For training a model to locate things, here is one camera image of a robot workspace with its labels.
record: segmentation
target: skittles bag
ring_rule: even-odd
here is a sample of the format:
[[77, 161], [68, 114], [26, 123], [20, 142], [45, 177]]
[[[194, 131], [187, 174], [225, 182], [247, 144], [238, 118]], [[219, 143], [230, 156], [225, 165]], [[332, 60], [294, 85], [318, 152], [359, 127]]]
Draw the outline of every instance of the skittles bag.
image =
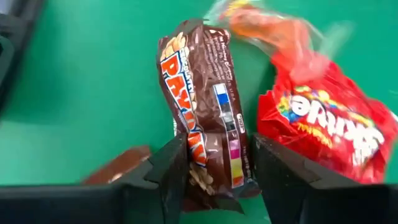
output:
[[258, 131], [357, 182], [382, 182], [396, 116], [325, 56], [307, 50], [292, 63], [288, 55], [271, 58], [277, 75], [273, 89], [259, 97]]

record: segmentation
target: snack package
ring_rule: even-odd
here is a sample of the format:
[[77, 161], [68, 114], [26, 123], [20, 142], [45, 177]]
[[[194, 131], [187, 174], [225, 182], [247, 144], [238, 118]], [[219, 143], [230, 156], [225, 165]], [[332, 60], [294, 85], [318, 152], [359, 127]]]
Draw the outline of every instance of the snack package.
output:
[[177, 132], [188, 133], [187, 192], [203, 208], [212, 196], [252, 196], [255, 189], [227, 30], [185, 21], [159, 40], [157, 68]]
[[149, 146], [132, 147], [92, 173], [83, 181], [83, 184], [112, 183], [145, 162], [151, 155]]
[[[257, 130], [363, 184], [383, 181], [398, 125], [335, 62], [307, 49], [300, 63], [274, 54], [275, 85], [259, 98]], [[313, 69], [317, 62], [326, 65]], [[292, 76], [300, 71], [302, 79]]]

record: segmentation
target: green surface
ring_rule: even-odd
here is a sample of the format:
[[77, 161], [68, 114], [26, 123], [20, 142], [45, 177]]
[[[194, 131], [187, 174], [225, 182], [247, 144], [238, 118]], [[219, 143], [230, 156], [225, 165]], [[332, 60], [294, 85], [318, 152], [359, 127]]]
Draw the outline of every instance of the green surface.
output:
[[[201, 17], [213, 0], [48, 0], [1, 116], [0, 184], [78, 182], [133, 145], [154, 150], [172, 137], [171, 114], [157, 81], [157, 40], [179, 22]], [[353, 21], [336, 61], [365, 92], [398, 112], [395, 0], [270, 0], [320, 29]], [[270, 88], [267, 57], [233, 41], [231, 50], [246, 125], [255, 130], [258, 94]], [[389, 182], [398, 182], [395, 154]], [[247, 216], [212, 211], [181, 223], [267, 223], [259, 198]]]

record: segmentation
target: brown wrapper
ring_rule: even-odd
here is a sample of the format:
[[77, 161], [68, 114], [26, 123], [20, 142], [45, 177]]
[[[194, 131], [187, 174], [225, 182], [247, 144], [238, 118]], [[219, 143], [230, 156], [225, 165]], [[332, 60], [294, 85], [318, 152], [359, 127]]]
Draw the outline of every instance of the brown wrapper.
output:
[[135, 169], [139, 164], [147, 160], [151, 155], [148, 146], [133, 147], [117, 158], [91, 174], [83, 181], [83, 184], [108, 184], [130, 170]]
[[185, 21], [159, 40], [157, 54], [159, 83], [177, 132], [188, 133], [188, 187], [210, 198], [259, 193], [253, 190], [230, 38], [227, 30]]

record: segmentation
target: plastic wrapper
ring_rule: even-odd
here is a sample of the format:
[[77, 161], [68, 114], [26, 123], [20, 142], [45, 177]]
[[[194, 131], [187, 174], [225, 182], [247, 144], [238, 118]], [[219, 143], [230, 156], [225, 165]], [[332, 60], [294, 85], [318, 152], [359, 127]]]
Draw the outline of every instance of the plastic wrapper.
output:
[[205, 19], [208, 24], [228, 28], [267, 55], [289, 52], [295, 60], [301, 59], [303, 50], [317, 50], [323, 40], [306, 20], [272, 11], [258, 0], [217, 0]]
[[[311, 54], [327, 67], [305, 82], [291, 79], [291, 70], [281, 66], [289, 63], [283, 55], [271, 58], [277, 76], [273, 89], [259, 98], [258, 131], [360, 183], [382, 182], [398, 133], [394, 115], [336, 63]], [[314, 77], [310, 63], [300, 70]]]
[[259, 193], [248, 161], [230, 37], [225, 29], [195, 20], [181, 23], [159, 40], [159, 83], [177, 123], [176, 132], [188, 133], [186, 202], [197, 205], [185, 205], [186, 210], [221, 208], [217, 197]]
[[273, 89], [259, 99], [261, 134], [358, 182], [383, 180], [396, 116], [330, 60], [352, 24], [321, 34], [306, 20], [254, 0], [216, 1], [205, 18], [258, 46], [277, 69]]

